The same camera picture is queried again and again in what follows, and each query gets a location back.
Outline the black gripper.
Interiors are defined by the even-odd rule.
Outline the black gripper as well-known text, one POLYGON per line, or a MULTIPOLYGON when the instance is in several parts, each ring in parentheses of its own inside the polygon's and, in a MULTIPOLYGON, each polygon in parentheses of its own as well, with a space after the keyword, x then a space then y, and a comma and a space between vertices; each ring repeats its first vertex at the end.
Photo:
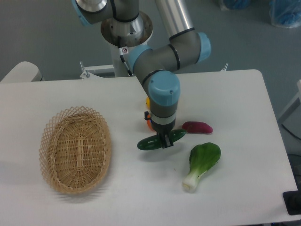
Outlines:
POLYGON ((162 149, 174 145, 169 134, 175 125, 176 112, 145 111, 144 119, 150 121, 150 126, 157 132, 157 137, 162 149))

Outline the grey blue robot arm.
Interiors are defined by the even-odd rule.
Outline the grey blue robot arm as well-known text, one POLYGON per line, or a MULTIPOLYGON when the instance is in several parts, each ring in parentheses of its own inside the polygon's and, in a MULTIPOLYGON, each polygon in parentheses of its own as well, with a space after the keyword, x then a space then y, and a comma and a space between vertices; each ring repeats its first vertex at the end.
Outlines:
POLYGON ((152 25, 136 0, 74 0, 81 23, 102 25, 102 36, 119 52, 119 60, 134 75, 150 100, 145 112, 156 135, 138 143, 142 150, 171 147, 179 136, 174 125, 180 97, 175 71, 199 63, 211 54, 206 34, 196 32, 183 0, 158 0, 157 9, 169 36, 169 44, 159 49, 147 46, 152 25))

